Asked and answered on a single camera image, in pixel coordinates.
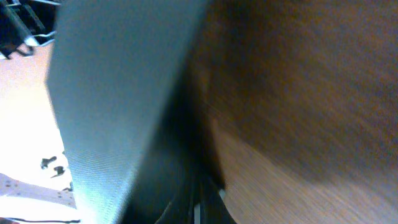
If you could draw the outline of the black storage box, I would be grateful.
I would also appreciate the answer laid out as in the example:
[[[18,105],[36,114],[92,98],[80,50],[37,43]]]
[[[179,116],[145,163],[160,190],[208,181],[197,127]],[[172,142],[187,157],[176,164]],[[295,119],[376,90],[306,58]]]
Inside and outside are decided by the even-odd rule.
[[[207,1],[64,1],[47,86],[83,223],[232,223],[187,57]]]

